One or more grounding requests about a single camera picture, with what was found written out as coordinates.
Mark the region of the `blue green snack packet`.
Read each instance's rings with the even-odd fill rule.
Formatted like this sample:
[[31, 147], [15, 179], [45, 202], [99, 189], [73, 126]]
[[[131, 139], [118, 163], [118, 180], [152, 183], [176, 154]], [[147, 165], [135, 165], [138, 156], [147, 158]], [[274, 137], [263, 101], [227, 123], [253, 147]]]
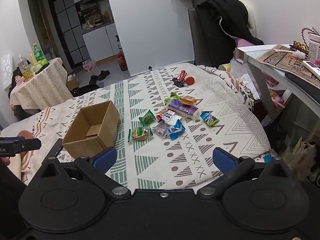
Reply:
[[215, 126], [220, 121], [218, 118], [213, 116], [209, 111], [202, 111], [200, 114], [200, 117], [209, 127]]

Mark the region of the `green nut snack packet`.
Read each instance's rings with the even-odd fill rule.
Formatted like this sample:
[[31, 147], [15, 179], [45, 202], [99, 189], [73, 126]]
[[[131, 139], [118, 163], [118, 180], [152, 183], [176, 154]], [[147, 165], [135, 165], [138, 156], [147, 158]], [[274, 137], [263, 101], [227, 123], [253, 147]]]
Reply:
[[137, 127], [129, 129], [127, 142], [131, 141], [145, 141], [153, 136], [152, 129], [150, 127]]

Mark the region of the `blue white snack packet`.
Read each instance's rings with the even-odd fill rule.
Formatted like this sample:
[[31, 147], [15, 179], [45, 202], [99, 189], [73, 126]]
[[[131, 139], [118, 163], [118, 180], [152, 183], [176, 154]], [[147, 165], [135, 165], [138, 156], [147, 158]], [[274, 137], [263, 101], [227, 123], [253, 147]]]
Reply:
[[183, 126], [181, 120], [177, 120], [174, 126], [169, 126], [167, 130], [170, 139], [174, 141], [185, 132], [185, 127]]

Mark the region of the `purple white cake package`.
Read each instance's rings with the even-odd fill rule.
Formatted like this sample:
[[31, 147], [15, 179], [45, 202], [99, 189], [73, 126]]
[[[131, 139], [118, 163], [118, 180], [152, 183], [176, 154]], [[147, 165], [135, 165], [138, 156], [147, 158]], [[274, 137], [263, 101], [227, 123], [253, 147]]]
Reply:
[[200, 110], [196, 106], [185, 105], [177, 99], [169, 102], [167, 104], [167, 109], [177, 113], [184, 118], [189, 118], [191, 120], [196, 119], [200, 114]]

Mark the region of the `dark green snack packet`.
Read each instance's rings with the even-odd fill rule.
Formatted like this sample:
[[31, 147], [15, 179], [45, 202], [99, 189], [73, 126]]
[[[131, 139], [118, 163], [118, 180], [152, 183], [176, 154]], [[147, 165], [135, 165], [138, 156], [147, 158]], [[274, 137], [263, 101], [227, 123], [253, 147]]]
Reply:
[[140, 124], [143, 127], [150, 126], [150, 124], [152, 124], [155, 120], [156, 120], [156, 117], [150, 110], [148, 110], [144, 114], [144, 116], [139, 117]]

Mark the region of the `purple clear snack packet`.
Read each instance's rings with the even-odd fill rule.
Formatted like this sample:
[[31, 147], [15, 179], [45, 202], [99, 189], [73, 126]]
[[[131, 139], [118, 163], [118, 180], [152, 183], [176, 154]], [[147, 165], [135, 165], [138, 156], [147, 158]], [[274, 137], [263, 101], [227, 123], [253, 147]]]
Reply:
[[162, 138], [168, 133], [168, 124], [164, 121], [159, 122], [153, 129], [153, 134], [157, 135], [158, 137]]

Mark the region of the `orange bread package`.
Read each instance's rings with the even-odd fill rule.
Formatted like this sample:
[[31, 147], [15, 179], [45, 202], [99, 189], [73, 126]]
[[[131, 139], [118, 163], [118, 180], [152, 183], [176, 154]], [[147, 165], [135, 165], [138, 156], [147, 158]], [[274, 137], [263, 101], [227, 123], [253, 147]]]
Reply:
[[179, 100], [181, 103], [188, 106], [193, 106], [197, 102], [197, 100], [193, 96], [182, 96], [179, 98]]

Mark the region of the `red white snack packet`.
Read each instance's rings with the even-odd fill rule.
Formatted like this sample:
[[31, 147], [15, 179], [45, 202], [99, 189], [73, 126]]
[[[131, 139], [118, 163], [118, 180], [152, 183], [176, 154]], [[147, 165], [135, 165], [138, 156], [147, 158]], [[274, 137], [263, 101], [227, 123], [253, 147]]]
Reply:
[[167, 126], [174, 126], [178, 120], [182, 120], [180, 115], [171, 110], [156, 115], [156, 118], [159, 121], [163, 121]]

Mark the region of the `bright green snack packet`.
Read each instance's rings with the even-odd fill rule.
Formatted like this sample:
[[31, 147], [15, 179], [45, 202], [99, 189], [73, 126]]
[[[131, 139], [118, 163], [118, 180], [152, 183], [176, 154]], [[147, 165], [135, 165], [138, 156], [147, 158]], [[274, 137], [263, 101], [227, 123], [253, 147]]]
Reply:
[[169, 104], [170, 102], [172, 102], [172, 100], [179, 100], [180, 99], [180, 96], [177, 95], [176, 93], [174, 92], [171, 92], [170, 93], [170, 96], [166, 99], [164, 99], [164, 104], [167, 105]]

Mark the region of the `patterned bed blanket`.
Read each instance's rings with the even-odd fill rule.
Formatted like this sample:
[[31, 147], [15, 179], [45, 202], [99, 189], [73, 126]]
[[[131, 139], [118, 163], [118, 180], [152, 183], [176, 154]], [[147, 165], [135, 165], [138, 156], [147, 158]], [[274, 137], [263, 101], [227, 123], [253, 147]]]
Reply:
[[10, 125], [2, 137], [28, 131], [39, 150], [11, 159], [29, 184], [57, 140], [66, 140], [87, 106], [112, 101], [119, 113], [117, 161], [107, 175], [131, 190], [183, 189], [221, 176], [213, 151], [263, 161], [270, 150], [240, 83], [229, 72], [182, 63], [146, 72], [69, 99]]

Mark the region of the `clear oil bottle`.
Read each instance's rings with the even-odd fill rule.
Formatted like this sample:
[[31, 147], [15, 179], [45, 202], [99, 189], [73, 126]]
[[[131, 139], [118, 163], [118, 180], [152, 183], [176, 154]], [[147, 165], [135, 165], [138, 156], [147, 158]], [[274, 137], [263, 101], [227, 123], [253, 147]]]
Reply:
[[31, 70], [31, 65], [27, 61], [27, 59], [25, 57], [23, 57], [22, 55], [19, 55], [18, 58], [19, 58], [18, 67], [19, 67], [25, 81], [28, 82], [34, 76], [32, 70]]

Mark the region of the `white desk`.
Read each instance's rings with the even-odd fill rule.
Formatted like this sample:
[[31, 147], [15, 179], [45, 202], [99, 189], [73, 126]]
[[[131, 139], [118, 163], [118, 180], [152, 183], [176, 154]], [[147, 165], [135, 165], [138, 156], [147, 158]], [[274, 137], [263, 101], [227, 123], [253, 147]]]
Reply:
[[259, 63], [257, 58], [264, 53], [271, 50], [275, 47], [275, 44], [269, 45], [260, 45], [260, 46], [246, 46], [235, 49], [235, 58], [241, 64], [248, 64], [251, 73], [253, 74], [253, 79], [257, 82], [257, 85], [260, 85], [258, 78], [254, 73], [255, 70], [260, 70], [258, 75], [261, 75], [261, 72], [265, 72], [279, 83], [283, 84], [290, 92], [292, 92], [300, 101], [306, 104], [312, 111], [319, 117], [319, 102], [317, 102], [309, 93], [307, 93], [302, 87], [291, 81], [285, 76], [285, 72], [277, 68]]

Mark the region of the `yellow tape roll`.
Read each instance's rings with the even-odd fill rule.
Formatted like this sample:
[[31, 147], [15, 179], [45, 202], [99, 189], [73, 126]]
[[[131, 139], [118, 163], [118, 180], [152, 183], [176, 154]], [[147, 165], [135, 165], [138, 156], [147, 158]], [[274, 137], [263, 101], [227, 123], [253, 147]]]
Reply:
[[231, 65], [229, 63], [221, 64], [221, 65], [219, 65], [219, 70], [225, 71], [225, 72], [230, 72], [231, 71]]

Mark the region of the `pink water bottle pack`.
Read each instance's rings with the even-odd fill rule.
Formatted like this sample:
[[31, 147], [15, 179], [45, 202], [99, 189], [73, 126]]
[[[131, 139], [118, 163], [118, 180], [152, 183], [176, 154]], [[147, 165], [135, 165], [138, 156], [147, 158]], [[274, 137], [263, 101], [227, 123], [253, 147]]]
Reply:
[[85, 72], [91, 72], [91, 71], [97, 69], [98, 65], [94, 60], [87, 59], [82, 63], [82, 67]]

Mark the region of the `grey chair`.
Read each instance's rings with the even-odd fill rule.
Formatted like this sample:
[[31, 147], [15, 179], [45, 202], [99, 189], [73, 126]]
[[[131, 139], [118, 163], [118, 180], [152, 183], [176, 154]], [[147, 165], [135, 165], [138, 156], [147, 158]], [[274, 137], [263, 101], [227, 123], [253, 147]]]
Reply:
[[193, 41], [193, 49], [195, 55], [195, 64], [213, 67], [210, 59], [208, 46], [201, 26], [200, 19], [195, 8], [188, 9], [188, 17]]

